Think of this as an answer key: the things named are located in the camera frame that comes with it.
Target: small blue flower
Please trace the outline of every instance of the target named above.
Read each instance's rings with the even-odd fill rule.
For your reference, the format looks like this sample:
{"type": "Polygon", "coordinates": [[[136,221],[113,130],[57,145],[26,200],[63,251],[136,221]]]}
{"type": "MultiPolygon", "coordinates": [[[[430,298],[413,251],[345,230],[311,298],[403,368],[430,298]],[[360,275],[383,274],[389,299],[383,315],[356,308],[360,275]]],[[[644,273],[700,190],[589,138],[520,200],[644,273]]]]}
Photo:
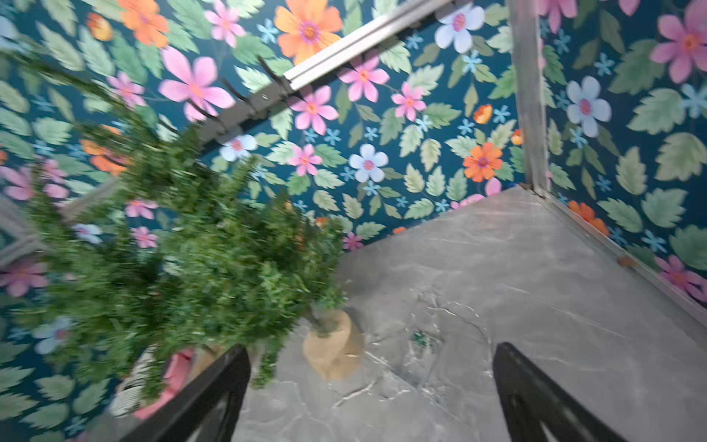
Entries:
{"type": "Polygon", "coordinates": [[[481,63],[481,59],[479,58],[479,51],[473,50],[472,55],[462,55],[462,61],[464,61],[464,73],[466,74],[467,72],[476,72],[477,71],[477,64],[481,63]]]}
{"type": "Polygon", "coordinates": [[[622,247],[626,247],[629,242],[623,237],[624,231],[620,227],[609,227],[609,238],[614,240],[614,242],[622,247]]]}
{"type": "Polygon", "coordinates": [[[435,210],[440,213],[446,212],[447,209],[449,209],[449,203],[446,199],[443,199],[442,201],[435,201],[435,205],[437,206],[435,210]]]}
{"type": "Polygon", "coordinates": [[[564,29],[560,29],[560,32],[557,33],[557,38],[555,39],[555,45],[557,45],[558,54],[562,54],[563,52],[570,52],[570,49],[567,47],[567,43],[569,43],[570,40],[572,40],[572,37],[565,34],[564,29]]]}
{"type": "Polygon", "coordinates": [[[597,186],[602,192],[612,191],[612,181],[608,180],[604,175],[599,175],[599,180],[597,180],[597,186]]]}
{"type": "Polygon", "coordinates": [[[419,49],[420,43],[422,43],[422,37],[420,37],[417,31],[413,32],[412,35],[409,35],[405,39],[405,46],[410,49],[419,49]]]}
{"type": "Polygon", "coordinates": [[[604,76],[612,74],[612,66],[615,64],[616,62],[614,60],[610,59],[604,52],[602,52],[599,54],[599,61],[594,63],[594,67],[597,68],[598,76],[604,76]]]}
{"type": "Polygon", "coordinates": [[[324,141],[332,146],[336,146],[337,141],[341,141],[341,138],[339,137],[340,133],[341,131],[338,129],[327,129],[327,135],[324,137],[324,141]]]}
{"type": "Polygon", "coordinates": [[[363,188],[363,190],[366,191],[366,195],[368,195],[368,196],[377,195],[378,189],[380,189],[380,186],[375,184],[373,182],[373,180],[368,180],[368,185],[364,186],[364,188],[363,188]]]}
{"type": "Polygon", "coordinates": [[[505,123],[506,117],[510,116],[510,112],[508,111],[508,106],[506,106],[506,105],[501,106],[501,109],[495,109],[493,111],[493,114],[495,115],[495,117],[493,117],[494,123],[505,123]]]}
{"type": "Polygon", "coordinates": [[[462,135],[471,134],[473,131],[472,127],[474,127],[474,125],[475,124],[473,121],[469,121],[467,118],[464,118],[462,120],[462,124],[457,126],[457,129],[462,132],[462,135]]]}
{"type": "Polygon", "coordinates": [[[262,33],[260,39],[263,43],[275,43],[275,35],[278,35],[280,31],[272,25],[272,20],[269,18],[265,19],[264,25],[258,25],[256,28],[262,33]]]}
{"type": "Polygon", "coordinates": [[[344,172],[341,172],[339,174],[340,177],[344,179],[344,181],[349,181],[354,178],[354,174],[356,173],[356,169],[352,169],[348,166],[344,166],[344,172]]]}
{"type": "Polygon", "coordinates": [[[424,114],[422,115],[422,118],[415,119],[415,124],[417,124],[417,127],[419,127],[421,131],[427,132],[428,130],[430,130],[430,124],[432,124],[432,120],[430,120],[429,115],[424,114]]]}
{"type": "Polygon", "coordinates": [[[366,132],[363,136],[368,138],[369,141],[373,141],[378,138],[378,128],[366,126],[366,132]]]}
{"type": "Polygon", "coordinates": [[[653,253],[658,253],[658,250],[663,253],[667,253],[665,247],[662,246],[662,244],[666,243],[665,239],[653,235],[653,232],[649,231],[648,229],[646,229],[644,233],[645,236],[641,238],[641,241],[648,244],[648,247],[650,247],[653,253]]]}

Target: marble floor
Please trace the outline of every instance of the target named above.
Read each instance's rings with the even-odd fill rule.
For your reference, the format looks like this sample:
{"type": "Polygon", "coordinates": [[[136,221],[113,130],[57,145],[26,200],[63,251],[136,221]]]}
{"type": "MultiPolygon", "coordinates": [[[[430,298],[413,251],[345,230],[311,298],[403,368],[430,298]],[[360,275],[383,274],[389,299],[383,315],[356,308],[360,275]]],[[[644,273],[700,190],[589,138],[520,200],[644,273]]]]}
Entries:
{"type": "Polygon", "coordinates": [[[629,441],[705,440],[704,329],[519,187],[348,254],[341,276],[360,369],[324,382],[300,328],[233,441],[508,441],[491,373],[503,341],[629,441]],[[417,390],[390,369],[412,330],[443,339],[417,390]]]}

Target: light blue flower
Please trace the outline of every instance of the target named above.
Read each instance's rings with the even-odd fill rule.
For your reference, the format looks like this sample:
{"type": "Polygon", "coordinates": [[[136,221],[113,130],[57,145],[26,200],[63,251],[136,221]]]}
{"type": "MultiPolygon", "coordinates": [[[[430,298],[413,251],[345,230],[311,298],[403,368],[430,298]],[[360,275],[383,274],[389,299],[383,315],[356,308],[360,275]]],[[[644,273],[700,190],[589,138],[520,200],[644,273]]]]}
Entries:
{"type": "Polygon", "coordinates": [[[449,209],[449,203],[446,199],[443,199],[442,201],[435,201],[435,205],[437,206],[435,210],[440,213],[446,212],[447,209],[449,209]]]}
{"type": "Polygon", "coordinates": [[[570,141],[577,145],[577,149],[581,149],[586,144],[589,144],[589,141],[587,141],[587,139],[582,136],[584,135],[584,131],[581,127],[578,127],[577,129],[570,129],[570,133],[572,134],[572,138],[570,138],[570,141]]]}
{"type": "Polygon", "coordinates": [[[473,121],[469,121],[467,118],[464,118],[462,120],[462,124],[457,126],[457,129],[462,132],[462,135],[471,134],[473,130],[472,127],[474,127],[474,125],[475,124],[473,121]]]}
{"type": "Polygon", "coordinates": [[[422,37],[420,37],[417,31],[413,32],[412,35],[409,35],[405,39],[405,46],[410,49],[419,49],[420,43],[422,43],[422,37]]]}
{"type": "Polygon", "coordinates": [[[477,64],[481,63],[481,59],[479,58],[479,51],[473,50],[472,55],[462,55],[462,61],[464,62],[464,73],[466,74],[467,72],[476,72],[477,71],[477,64]]]}
{"type": "Polygon", "coordinates": [[[366,195],[368,196],[377,195],[378,189],[380,189],[380,186],[375,184],[373,180],[368,180],[368,185],[363,187],[363,190],[366,191],[366,195]]]}
{"type": "Polygon", "coordinates": [[[614,66],[616,62],[607,55],[602,52],[599,54],[599,61],[594,63],[594,67],[597,68],[597,75],[598,76],[604,76],[604,75],[611,75],[612,74],[612,66],[614,66]]]}
{"type": "Polygon", "coordinates": [[[665,239],[653,235],[653,232],[649,231],[648,229],[646,229],[644,233],[645,236],[641,238],[641,241],[648,244],[648,247],[650,247],[653,253],[658,253],[658,250],[663,253],[667,253],[665,247],[662,246],[662,244],[666,243],[665,239]]]}
{"type": "Polygon", "coordinates": [[[341,141],[341,138],[339,137],[340,133],[341,131],[338,129],[327,129],[327,135],[324,137],[324,141],[332,146],[336,146],[337,141],[341,141]]]}
{"type": "Polygon", "coordinates": [[[557,33],[557,38],[555,39],[555,45],[557,45],[557,53],[562,54],[563,52],[570,52],[570,48],[567,47],[567,43],[572,40],[572,37],[565,34],[564,29],[560,29],[557,33]]]}
{"type": "Polygon", "coordinates": [[[493,114],[495,115],[495,117],[493,117],[494,123],[505,123],[506,117],[510,117],[510,112],[506,105],[501,106],[501,109],[495,109],[493,114]]]}
{"type": "Polygon", "coordinates": [[[612,181],[608,180],[604,175],[599,175],[599,180],[597,180],[597,186],[602,192],[612,191],[612,181]]]}
{"type": "Polygon", "coordinates": [[[428,130],[430,130],[430,124],[432,124],[432,120],[430,120],[429,115],[423,114],[422,118],[415,119],[415,124],[417,124],[417,127],[419,127],[421,131],[427,132],[428,130]]]}
{"type": "Polygon", "coordinates": [[[260,39],[263,43],[275,43],[275,35],[278,35],[280,31],[275,28],[272,24],[272,20],[269,18],[265,19],[264,25],[258,25],[256,28],[262,33],[260,39]]]}
{"type": "Polygon", "coordinates": [[[682,85],[680,90],[687,97],[680,103],[680,108],[687,109],[690,118],[699,117],[700,111],[707,108],[707,86],[703,86],[699,93],[689,84],[682,85]]]}
{"type": "Polygon", "coordinates": [[[344,172],[341,172],[339,174],[340,177],[344,179],[344,181],[349,181],[354,178],[354,174],[356,173],[356,169],[352,169],[348,166],[344,166],[344,172]]]}

